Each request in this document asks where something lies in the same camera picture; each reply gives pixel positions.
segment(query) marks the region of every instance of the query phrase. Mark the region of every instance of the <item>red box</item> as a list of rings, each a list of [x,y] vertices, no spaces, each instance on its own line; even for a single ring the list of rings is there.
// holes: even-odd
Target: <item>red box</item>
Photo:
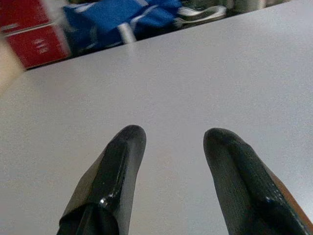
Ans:
[[[50,22],[41,0],[0,0],[0,31],[11,33]]]
[[[6,35],[6,40],[25,68],[69,56],[69,48],[61,29],[51,23]]]

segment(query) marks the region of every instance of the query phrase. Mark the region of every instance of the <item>white table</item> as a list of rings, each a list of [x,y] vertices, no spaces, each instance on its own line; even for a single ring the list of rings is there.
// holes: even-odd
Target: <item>white table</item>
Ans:
[[[0,234],[54,235],[110,139],[147,134],[130,235],[224,235],[202,138],[250,143],[313,220],[313,1],[30,70],[0,98]]]

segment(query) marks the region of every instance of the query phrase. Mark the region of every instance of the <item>black object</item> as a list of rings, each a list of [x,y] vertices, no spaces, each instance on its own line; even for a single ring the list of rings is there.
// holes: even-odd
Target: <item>black object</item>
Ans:
[[[239,136],[214,128],[203,145],[230,235],[313,234],[283,183]]]
[[[57,235],[127,235],[134,187],[146,145],[144,130],[121,130],[80,179]]]

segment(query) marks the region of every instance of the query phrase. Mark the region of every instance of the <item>blue fabric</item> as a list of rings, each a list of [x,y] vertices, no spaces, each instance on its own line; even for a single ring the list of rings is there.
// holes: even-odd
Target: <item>blue fabric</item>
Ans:
[[[174,22],[179,0],[102,0],[63,7],[69,26],[67,37],[74,54],[122,43],[117,27],[129,23],[136,35]]]

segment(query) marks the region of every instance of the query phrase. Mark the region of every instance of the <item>gray surface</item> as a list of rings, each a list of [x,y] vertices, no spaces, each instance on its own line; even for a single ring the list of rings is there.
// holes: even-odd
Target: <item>gray surface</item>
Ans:
[[[0,99],[0,234],[55,234],[130,123],[148,138],[130,235],[227,233],[202,149],[211,127],[250,143],[312,220],[312,9],[292,1],[27,72]]]

